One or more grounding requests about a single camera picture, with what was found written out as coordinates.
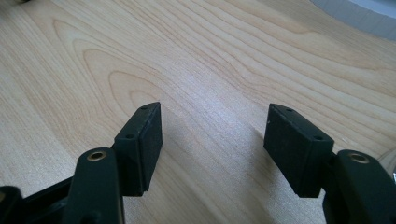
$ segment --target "black plastic part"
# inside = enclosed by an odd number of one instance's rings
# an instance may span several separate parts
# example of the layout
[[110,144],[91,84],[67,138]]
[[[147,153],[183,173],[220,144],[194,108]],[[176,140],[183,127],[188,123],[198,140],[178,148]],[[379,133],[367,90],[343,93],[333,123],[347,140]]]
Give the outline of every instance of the black plastic part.
[[117,153],[123,196],[142,196],[149,190],[162,145],[160,103],[140,107],[117,134],[112,147]]
[[298,196],[318,197],[319,171],[330,160],[333,144],[329,135],[296,111],[270,104],[264,148]]
[[21,191],[12,186],[0,188],[0,223],[21,223],[24,217]]
[[101,147],[83,153],[78,158],[62,223],[123,223],[122,208],[114,150]]
[[350,213],[348,223],[396,223],[396,185],[376,159],[342,150],[334,171]]
[[335,177],[334,164],[336,160],[337,156],[332,153],[332,158],[323,164],[319,179],[322,188],[326,190],[323,212],[328,224],[348,223],[350,220],[347,203]]
[[61,223],[72,177],[24,199],[25,223]]

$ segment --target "wooden table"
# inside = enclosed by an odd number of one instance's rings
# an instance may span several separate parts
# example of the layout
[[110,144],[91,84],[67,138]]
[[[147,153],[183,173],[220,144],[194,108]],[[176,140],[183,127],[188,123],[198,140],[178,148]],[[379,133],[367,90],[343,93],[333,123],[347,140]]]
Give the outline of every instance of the wooden table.
[[0,1],[0,185],[24,196],[160,101],[163,149],[127,223],[323,223],[262,148],[270,103],[334,151],[396,147],[396,43],[308,0]]

